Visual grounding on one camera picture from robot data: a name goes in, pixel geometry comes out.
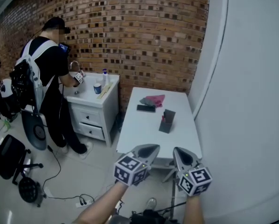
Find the blue cup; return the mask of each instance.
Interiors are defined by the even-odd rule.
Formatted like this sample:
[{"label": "blue cup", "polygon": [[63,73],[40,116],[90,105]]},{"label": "blue cup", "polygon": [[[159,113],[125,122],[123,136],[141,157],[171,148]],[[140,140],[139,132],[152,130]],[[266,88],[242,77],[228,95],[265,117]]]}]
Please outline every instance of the blue cup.
[{"label": "blue cup", "polygon": [[101,93],[101,84],[99,84],[99,83],[94,84],[94,91],[96,94],[100,94]]}]

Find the soap bottle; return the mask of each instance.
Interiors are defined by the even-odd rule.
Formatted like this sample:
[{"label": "soap bottle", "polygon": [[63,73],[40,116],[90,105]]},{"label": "soap bottle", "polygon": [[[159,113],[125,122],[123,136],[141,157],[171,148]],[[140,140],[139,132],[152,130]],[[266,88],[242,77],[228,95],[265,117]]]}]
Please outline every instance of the soap bottle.
[{"label": "soap bottle", "polygon": [[103,69],[103,85],[107,86],[110,83],[110,77],[106,73],[106,69]]}]

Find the black cap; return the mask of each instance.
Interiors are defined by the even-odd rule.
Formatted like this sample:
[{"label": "black cap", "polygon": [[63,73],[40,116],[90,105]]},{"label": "black cap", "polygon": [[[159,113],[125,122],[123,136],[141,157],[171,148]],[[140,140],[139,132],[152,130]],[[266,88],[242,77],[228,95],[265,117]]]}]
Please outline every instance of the black cap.
[{"label": "black cap", "polygon": [[44,27],[42,28],[42,30],[46,30],[48,28],[63,30],[65,34],[70,33],[70,28],[65,27],[65,21],[60,17],[50,18],[44,24]]}]

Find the sneaker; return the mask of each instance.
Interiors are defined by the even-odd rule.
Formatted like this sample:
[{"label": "sneaker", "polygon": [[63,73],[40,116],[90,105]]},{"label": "sneaker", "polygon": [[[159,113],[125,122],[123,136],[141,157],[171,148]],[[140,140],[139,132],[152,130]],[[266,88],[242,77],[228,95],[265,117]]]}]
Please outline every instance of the sneaker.
[{"label": "sneaker", "polygon": [[63,154],[67,154],[69,152],[68,146],[66,145],[65,147],[60,148]]},{"label": "sneaker", "polygon": [[10,119],[7,119],[9,123],[12,123],[14,119],[16,119],[17,114],[13,114]]},{"label": "sneaker", "polygon": [[156,201],[155,198],[152,197],[147,201],[145,210],[153,210],[154,211],[155,208],[156,208],[156,205],[157,205],[157,201]]},{"label": "sneaker", "polygon": [[92,149],[93,149],[93,143],[90,142],[90,141],[88,141],[88,142],[85,144],[85,146],[87,147],[87,151],[86,151],[85,153],[83,153],[83,154],[79,154],[79,157],[80,157],[81,159],[85,159],[86,157],[88,157],[89,153],[90,153],[90,152],[92,151]]}]

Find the backpack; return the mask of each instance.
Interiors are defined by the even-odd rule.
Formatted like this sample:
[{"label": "backpack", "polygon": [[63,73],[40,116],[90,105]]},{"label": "backpack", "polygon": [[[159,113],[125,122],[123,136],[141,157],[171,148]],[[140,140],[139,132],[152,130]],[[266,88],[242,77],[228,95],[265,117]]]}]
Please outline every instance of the backpack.
[{"label": "backpack", "polygon": [[32,41],[26,44],[21,58],[17,60],[14,70],[10,73],[11,89],[17,97],[21,109],[31,105],[33,112],[39,114],[45,93],[55,76],[50,79],[46,86],[43,86],[40,79],[40,69],[35,60],[48,48],[58,45],[54,41],[48,40],[39,46],[33,55],[29,55]]}]

